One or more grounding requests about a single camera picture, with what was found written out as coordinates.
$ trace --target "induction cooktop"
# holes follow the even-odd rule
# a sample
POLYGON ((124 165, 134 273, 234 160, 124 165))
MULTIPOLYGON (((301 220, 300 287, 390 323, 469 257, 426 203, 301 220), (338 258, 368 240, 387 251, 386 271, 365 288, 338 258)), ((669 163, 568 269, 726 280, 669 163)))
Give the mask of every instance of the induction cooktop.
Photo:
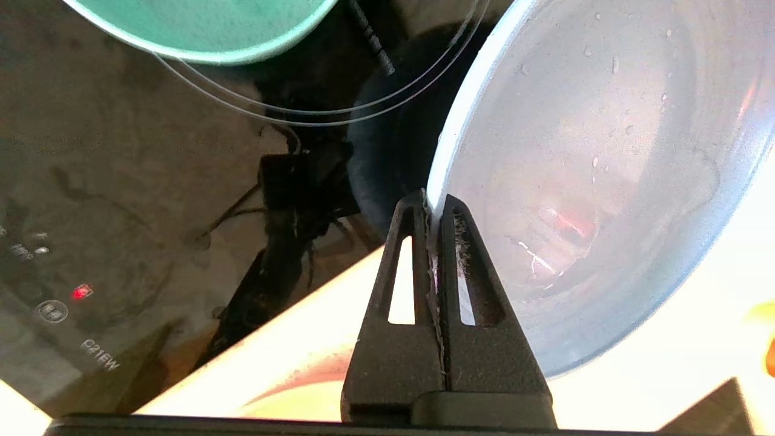
MULTIPOLYGON (((340 0, 296 47, 241 67, 144 53, 61 2, 0 4, 0 379, 61 416, 131 412, 184 377, 183 355, 212 348, 278 238, 262 195, 237 211, 255 213, 223 214, 255 193, 267 156, 303 157, 305 183, 348 202, 259 186, 296 213, 333 209, 300 256, 351 213, 383 234, 425 183, 446 110, 510 3, 340 0), (331 168, 346 174, 332 182, 331 168), (208 227, 218 216, 228 223, 208 227), (204 245, 190 238, 202 229, 204 245)), ((346 245, 331 263, 366 253, 346 245)))

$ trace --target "yellow object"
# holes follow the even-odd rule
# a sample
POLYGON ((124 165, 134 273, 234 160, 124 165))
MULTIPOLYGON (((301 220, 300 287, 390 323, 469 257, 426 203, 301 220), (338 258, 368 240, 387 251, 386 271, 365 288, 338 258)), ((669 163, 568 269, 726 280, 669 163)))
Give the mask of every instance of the yellow object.
POLYGON ((742 329, 738 382, 756 434, 775 434, 775 301, 756 307, 742 329))

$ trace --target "light wood surface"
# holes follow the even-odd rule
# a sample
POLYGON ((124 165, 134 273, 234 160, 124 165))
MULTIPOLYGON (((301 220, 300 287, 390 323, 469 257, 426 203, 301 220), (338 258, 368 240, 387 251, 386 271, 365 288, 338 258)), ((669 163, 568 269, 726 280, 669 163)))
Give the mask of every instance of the light wood surface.
MULTIPOLYGON (((370 254, 137 413, 240 417, 252 410, 256 417, 251 405, 271 393, 343 379, 381 255, 370 254)), ((339 397, 329 391, 319 402, 338 406, 339 397)))
POLYGON ((0 380, 2 429, 0 434, 39 436, 48 427, 51 418, 0 380))

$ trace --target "white surface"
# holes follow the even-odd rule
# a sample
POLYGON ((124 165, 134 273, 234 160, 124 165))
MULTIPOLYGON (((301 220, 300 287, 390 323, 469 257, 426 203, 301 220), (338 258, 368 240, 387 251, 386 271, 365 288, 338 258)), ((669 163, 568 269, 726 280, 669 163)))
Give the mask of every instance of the white surface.
POLYGON ((743 318, 775 298, 773 192, 771 158, 675 295, 609 352, 549 382, 558 425, 654 431, 737 373, 743 318))
POLYGON ((39 436, 48 427, 51 418, 35 407, 11 386, 0 380, 0 420, 3 434, 39 436))

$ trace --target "black cable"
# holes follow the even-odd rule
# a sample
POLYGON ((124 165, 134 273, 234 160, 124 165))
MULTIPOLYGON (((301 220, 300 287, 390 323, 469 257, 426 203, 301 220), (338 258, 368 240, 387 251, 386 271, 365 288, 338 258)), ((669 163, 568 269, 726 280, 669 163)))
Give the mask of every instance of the black cable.
POLYGON ((350 231, 350 229, 347 228, 344 224, 342 224, 339 220, 333 220, 332 221, 334 227, 336 227, 339 232, 342 233, 342 236, 347 239, 347 249, 349 251, 355 250, 355 237, 353 236, 353 232, 350 231))
POLYGON ((231 216, 227 216, 221 223, 231 220, 232 218, 237 218, 240 215, 249 215, 251 213, 265 213, 266 211, 267 211, 266 208, 263 208, 263 207, 256 207, 253 209, 240 209, 234 212, 231 216))
POLYGON ((233 218, 235 213, 238 213, 238 208, 245 203, 247 200, 250 199, 250 197, 253 196, 258 190, 261 189, 260 184, 255 184, 252 188, 248 189, 247 192, 243 194, 234 204, 232 204, 224 213, 221 214, 215 221, 213 221, 209 226, 207 226, 207 230, 202 234, 202 236, 205 236, 206 234, 210 234, 213 230, 217 229, 221 224, 223 224, 224 221, 229 220, 233 218))
POLYGON ((315 246, 310 244, 307 249, 307 262, 309 263, 309 274, 307 274, 307 295, 312 292, 312 278, 315 276, 315 246))

